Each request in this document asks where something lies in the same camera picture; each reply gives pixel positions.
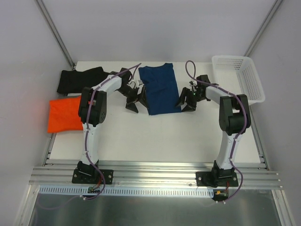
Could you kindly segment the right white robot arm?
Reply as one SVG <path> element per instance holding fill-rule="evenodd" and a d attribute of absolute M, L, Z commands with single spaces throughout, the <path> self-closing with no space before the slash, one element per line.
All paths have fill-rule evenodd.
<path fill-rule="evenodd" d="M 217 159 L 211 171 L 211 182 L 221 186 L 234 173 L 233 160 L 238 144 L 246 129 L 251 125 L 248 98 L 245 94 L 234 95 L 211 83 L 208 75 L 200 75 L 191 88 L 184 87 L 176 107 L 185 105 L 183 112 L 196 110 L 197 102 L 214 101 L 219 105 L 219 126 L 222 130 L 222 142 Z"/>

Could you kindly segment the blue t shirt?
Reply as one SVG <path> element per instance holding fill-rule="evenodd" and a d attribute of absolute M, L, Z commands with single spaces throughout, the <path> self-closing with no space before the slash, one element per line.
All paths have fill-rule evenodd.
<path fill-rule="evenodd" d="M 140 67 L 140 79 L 145 86 L 149 115 L 180 113 L 179 91 L 172 63 L 157 67 Z"/>

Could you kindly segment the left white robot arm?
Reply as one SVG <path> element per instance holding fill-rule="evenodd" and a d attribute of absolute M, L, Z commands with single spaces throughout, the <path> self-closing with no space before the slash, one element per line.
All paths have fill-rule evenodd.
<path fill-rule="evenodd" d="M 84 149 L 77 169 L 89 183 L 99 177 L 99 134 L 107 114 L 108 96 L 119 92 L 126 97 L 126 109 L 134 113 L 139 113 L 135 105 L 137 102 L 148 108 L 146 88 L 142 81 L 134 81 L 134 86 L 130 86 L 133 76 L 130 69 L 123 68 L 120 72 L 111 72 L 97 85 L 82 90 L 78 115 L 83 126 Z"/>

